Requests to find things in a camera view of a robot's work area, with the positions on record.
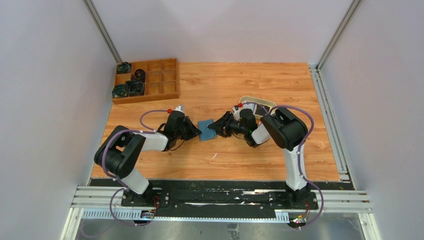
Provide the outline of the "blue card holder wallet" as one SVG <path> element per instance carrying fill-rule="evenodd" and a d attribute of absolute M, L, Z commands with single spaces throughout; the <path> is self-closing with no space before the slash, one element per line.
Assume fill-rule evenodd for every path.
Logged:
<path fill-rule="evenodd" d="M 212 140 L 217 137 L 216 131 L 214 129 L 208 128 L 208 126 L 213 122 L 213 119 L 198 121 L 198 129 L 201 131 L 199 134 L 199 140 L 201 142 Z"/>

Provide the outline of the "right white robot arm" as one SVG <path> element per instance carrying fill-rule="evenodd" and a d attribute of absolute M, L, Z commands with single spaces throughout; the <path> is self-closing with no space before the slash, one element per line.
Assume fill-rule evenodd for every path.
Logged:
<path fill-rule="evenodd" d="M 286 167 L 286 191 L 299 199 L 310 192 L 305 176 L 304 143 L 311 134 L 314 121 L 304 110 L 288 105 L 274 106 L 257 123 L 254 112 L 242 108 L 226 112 L 207 127 L 227 138 L 241 134 L 247 145 L 256 148 L 268 140 L 282 150 Z"/>

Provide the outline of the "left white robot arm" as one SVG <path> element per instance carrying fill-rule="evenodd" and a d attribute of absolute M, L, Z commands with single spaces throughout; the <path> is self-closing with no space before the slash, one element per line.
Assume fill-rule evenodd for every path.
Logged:
<path fill-rule="evenodd" d="M 167 121 L 158 129 L 143 131 L 116 126 L 95 153 L 94 163 L 125 190 L 145 194 L 151 185 L 136 169 L 140 153 L 171 151 L 178 140 L 185 142 L 202 133 L 183 110 L 171 109 L 167 113 Z"/>

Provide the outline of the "white printed card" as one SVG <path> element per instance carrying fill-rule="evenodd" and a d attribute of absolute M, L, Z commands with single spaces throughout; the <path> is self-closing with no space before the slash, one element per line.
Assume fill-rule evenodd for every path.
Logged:
<path fill-rule="evenodd" d="M 262 110 L 262 108 L 258 106 L 258 104 L 255 102 L 254 103 L 245 102 L 243 103 L 243 107 L 252 110 L 254 114 L 260 114 Z"/>

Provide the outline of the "cream oval tray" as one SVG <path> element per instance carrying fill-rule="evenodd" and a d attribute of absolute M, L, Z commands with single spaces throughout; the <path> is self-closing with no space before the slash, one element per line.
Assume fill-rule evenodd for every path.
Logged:
<path fill-rule="evenodd" d="M 240 103 L 257 103 L 259 107 L 261 107 L 261 113 L 259 114 L 254 114 L 256 119 L 260 119 L 261 117 L 263 117 L 266 113 L 269 113 L 271 108 L 275 107 L 276 104 L 272 101 L 269 100 L 264 100 L 261 98 L 257 98 L 257 97 L 252 97 L 252 96 L 242 96 L 239 100 Z"/>

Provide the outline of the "wooden compartment organizer box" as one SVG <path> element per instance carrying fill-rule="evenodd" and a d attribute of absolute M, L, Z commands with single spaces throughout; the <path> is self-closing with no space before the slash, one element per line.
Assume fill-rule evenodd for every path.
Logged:
<path fill-rule="evenodd" d="M 115 105 L 171 100 L 180 97 L 180 63 L 177 58 L 127 62 L 132 64 L 131 72 L 116 74 L 115 68 L 113 88 L 116 85 L 125 84 L 126 81 L 135 81 L 135 70 L 143 69 L 145 71 L 144 95 L 112 98 L 111 92 L 111 99 Z"/>

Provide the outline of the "large black coiled item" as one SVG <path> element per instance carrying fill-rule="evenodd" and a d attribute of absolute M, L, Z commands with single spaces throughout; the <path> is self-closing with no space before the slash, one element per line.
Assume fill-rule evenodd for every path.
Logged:
<path fill-rule="evenodd" d="M 143 96 L 145 94 L 145 83 L 138 80 L 129 80 L 124 83 L 128 97 Z"/>

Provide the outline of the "black coiled item middle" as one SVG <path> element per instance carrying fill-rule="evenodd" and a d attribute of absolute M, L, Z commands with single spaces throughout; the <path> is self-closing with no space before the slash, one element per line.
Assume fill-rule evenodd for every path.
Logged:
<path fill-rule="evenodd" d="M 146 80 L 146 72 L 142 68 L 136 69 L 133 74 L 133 79 L 135 81 L 144 83 Z"/>

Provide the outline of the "black coiled item bottom-left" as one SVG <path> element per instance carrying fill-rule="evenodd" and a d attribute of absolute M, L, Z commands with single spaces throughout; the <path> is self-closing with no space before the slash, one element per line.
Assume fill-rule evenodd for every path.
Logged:
<path fill-rule="evenodd" d="M 118 99 L 118 98 L 126 98 L 128 97 L 128 93 L 126 91 L 125 84 L 118 84 L 115 85 L 112 89 L 112 98 Z"/>

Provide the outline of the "black coiled item top-left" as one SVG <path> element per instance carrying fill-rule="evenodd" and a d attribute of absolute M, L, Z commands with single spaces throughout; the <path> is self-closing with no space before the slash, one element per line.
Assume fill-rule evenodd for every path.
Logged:
<path fill-rule="evenodd" d="M 116 74 L 128 74 L 132 70 L 132 64 L 130 62 L 121 62 L 116 65 Z"/>

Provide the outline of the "black mounting base rail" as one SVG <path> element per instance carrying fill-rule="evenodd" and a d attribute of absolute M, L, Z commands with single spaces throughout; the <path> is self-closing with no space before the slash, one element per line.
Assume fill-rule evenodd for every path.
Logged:
<path fill-rule="evenodd" d="M 272 218 L 275 210 L 317 210 L 320 193 L 307 184 L 290 190 L 285 181 L 151 180 L 146 193 L 123 191 L 119 207 L 158 207 L 160 217 Z"/>

